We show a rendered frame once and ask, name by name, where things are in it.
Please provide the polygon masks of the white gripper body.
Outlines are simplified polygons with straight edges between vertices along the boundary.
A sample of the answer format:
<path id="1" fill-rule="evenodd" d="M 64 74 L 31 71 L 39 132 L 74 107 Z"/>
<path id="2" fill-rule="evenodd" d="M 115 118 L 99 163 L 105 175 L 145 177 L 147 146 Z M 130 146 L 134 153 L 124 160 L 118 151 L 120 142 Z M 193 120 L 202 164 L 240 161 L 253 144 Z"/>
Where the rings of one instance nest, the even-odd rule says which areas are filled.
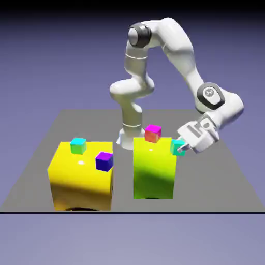
<path id="1" fill-rule="evenodd" d="M 177 132 L 179 139 L 189 144 L 195 153 L 201 153 L 219 141 L 217 128 L 211 121 L 191 121 L 180 127 Z"/>

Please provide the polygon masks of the small teal cube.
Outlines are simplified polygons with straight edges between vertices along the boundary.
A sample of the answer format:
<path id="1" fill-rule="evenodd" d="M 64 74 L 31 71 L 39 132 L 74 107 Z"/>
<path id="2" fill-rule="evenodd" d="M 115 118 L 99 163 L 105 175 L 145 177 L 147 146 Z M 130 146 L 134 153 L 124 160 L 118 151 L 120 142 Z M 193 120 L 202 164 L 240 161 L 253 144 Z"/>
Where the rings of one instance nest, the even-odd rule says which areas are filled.
<path id="1" fill-rule="evenodd" d="M 172 139 L 170 143 L 170 153 L 174 156 L 185 156 L 186 151 L 178 151 L 178 148 L 180 148 L 184 144 L 185 141 L 183 139 Z"/>

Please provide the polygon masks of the small magenta cube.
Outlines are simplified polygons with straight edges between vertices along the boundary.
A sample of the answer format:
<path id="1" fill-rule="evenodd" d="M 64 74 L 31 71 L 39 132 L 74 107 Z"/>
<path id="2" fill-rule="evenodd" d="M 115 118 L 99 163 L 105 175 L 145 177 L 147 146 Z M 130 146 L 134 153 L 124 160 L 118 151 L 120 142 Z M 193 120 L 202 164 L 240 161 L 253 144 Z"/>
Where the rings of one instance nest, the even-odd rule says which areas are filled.
<path id="1" fill-rule="evenodd" d="M 157 143 L 161 138 L 161 126 L 150 124 L 145 128 L 144 131 L 145 131 L 144 134 L 145 141 L 151 143 Z"/>

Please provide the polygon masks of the small purple cube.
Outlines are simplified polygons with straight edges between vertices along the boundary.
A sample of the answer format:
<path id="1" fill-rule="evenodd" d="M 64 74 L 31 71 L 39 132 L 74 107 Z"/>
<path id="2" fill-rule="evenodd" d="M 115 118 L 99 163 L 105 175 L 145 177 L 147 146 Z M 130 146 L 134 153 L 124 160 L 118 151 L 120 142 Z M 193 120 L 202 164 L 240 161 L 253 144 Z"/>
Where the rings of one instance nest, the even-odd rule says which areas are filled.
<path id="1" fill-rule="evenodd" d="M 113 154 L 100 152 L 95 158 L 95 163 L 97 170 L 108 172 L 113 167 Z"/>

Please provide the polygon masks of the small cyan cube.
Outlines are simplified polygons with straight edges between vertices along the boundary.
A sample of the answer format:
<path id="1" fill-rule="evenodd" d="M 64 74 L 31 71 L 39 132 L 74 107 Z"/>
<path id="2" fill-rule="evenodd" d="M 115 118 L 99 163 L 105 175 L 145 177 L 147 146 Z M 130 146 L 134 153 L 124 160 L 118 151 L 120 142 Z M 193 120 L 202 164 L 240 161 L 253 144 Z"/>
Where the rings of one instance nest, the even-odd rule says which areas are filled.
<path id="1" fill-rule="evenodd" d="M 86 139 L 85 138 L 73 138 L 70 143 L 70 149 L 72 154 L 82 155 L 86 151 Z"/>

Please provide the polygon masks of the large lime green box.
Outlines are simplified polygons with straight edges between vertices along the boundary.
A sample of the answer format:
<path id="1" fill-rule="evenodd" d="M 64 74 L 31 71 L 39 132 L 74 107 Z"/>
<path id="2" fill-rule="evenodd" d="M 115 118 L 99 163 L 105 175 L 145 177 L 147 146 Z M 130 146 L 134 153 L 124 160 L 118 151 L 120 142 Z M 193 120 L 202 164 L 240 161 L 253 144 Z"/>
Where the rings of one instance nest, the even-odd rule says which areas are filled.
<path id="1" fill-rule="evenodd" d="M 157 143 L 134 139 L 133 170 L 135 199 L 172 199 L 176 156 L 170 152 L 171 138 Z"/>

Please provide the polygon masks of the large yellow box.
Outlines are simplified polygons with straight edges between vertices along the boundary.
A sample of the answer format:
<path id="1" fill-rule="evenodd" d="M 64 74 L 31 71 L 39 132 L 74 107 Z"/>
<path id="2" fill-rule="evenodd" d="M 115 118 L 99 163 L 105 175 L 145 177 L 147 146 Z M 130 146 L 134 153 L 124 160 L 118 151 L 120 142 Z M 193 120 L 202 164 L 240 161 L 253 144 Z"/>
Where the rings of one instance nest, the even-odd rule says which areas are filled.
<path id="1" fill-rule="evenodd" d="M 112 200 L 113 167 L 96 169 L 100 152 L 112 153 L 112 142 L 87 142 L 82 155 L 72 154 L 70 142 L 61 142 L 47 169 L 54 209 L 74 208 L 109 211 Z"/>

